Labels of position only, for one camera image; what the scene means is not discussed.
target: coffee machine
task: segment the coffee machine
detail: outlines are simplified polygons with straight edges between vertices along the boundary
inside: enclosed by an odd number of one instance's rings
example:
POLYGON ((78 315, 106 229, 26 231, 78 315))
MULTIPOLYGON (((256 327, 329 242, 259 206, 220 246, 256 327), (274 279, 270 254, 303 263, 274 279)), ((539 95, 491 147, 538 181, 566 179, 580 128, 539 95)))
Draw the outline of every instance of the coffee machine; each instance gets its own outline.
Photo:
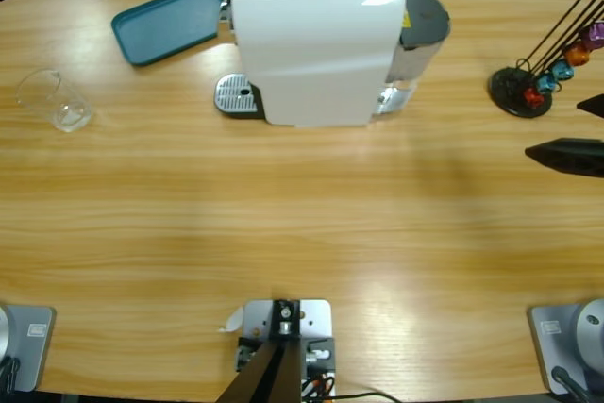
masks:
POLYGON ((389 74, 405 0, 229 0, 244 74, 216 106, 273 125, 367 124, 389 74))

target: blue plastic tray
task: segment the blue plastic tray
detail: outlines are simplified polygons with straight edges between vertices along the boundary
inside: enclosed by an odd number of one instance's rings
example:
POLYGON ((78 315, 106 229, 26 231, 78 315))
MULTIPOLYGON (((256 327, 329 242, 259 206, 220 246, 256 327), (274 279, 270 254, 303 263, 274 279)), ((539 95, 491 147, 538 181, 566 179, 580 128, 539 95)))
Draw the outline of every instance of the blue plastic tray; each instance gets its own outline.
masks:
POLYGON ((127 61, 148 65, 214 38, 222 0, 152 0, 111 21, 127 61))

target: empty glass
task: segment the empty glass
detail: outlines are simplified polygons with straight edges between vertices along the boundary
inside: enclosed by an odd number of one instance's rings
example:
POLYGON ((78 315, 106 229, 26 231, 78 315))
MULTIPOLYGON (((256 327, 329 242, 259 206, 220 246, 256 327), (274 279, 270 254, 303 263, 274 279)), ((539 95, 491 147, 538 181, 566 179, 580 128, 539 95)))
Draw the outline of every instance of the empty glass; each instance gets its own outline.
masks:
POLYGON ((91 106, 57 70, 38 70, 23 79, 17 102, 65 132, 80 129, 92 117, 91 106))

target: wood grain surface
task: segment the wood grain surface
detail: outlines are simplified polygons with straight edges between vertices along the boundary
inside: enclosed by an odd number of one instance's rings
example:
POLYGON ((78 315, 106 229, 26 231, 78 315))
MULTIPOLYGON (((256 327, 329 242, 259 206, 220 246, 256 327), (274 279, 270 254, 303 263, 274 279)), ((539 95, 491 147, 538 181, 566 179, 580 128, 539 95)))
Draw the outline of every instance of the wood grain surface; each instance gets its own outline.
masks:
POLYGON ((145 1, 0 6, 0 298, 57 310, 43 390, 215 399, 237 338, 218 328, 278 297, 331 302, 340 393, 545 390, 527 309, 604 294, 604 181, 524 148, 604 138, 575 108, 602 92, 604 53, 537 120, 485 84, 572 0, 441 0, 452 33, 409 105, 321 129, 221 116, 232 44, 128 65, 109 23, 145 1), (15 104, 42 67, 94 104, 81 131, 15 104))

